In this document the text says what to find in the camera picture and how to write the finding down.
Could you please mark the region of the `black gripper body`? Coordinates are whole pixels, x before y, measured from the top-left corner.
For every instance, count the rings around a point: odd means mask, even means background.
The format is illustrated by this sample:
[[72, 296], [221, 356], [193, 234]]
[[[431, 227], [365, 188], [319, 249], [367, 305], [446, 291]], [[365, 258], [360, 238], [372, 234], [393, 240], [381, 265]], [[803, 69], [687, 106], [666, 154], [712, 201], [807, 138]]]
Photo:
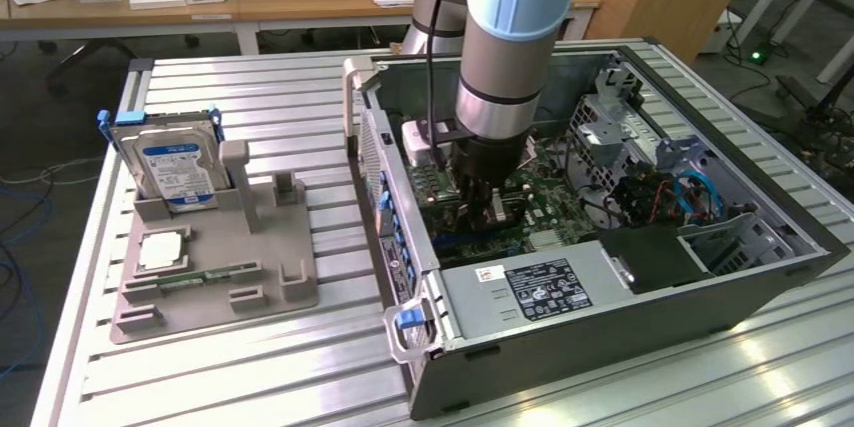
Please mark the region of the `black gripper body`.
[[500, 140], [478, 136], [458, 140], [451, 157], [458, 185], [499, 186], [519, 166], [524, 145], [523, 134]]

